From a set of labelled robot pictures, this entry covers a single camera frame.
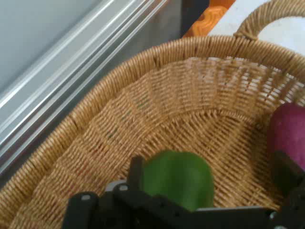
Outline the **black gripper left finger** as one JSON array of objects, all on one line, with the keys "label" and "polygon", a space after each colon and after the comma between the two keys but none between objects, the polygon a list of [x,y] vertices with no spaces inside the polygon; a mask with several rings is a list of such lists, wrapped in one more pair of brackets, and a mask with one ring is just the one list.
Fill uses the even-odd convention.
[{"label": "black gripper left finger", "polygon": [[144,159],[141,156],[134,156],[131,159],[129,173],[127,176],[127,184],[139,190],[143,188],[143,162]]}]

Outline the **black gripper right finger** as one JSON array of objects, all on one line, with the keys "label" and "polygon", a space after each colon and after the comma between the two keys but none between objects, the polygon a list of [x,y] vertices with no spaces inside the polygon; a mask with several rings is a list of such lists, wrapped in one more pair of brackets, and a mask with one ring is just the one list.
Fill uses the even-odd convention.
[{"label": "black gripper right finger", "polygon": [[305,171],[285,152],[275,151],[272,156],[271,177],[275,186],[287,197],[305,182]]}]

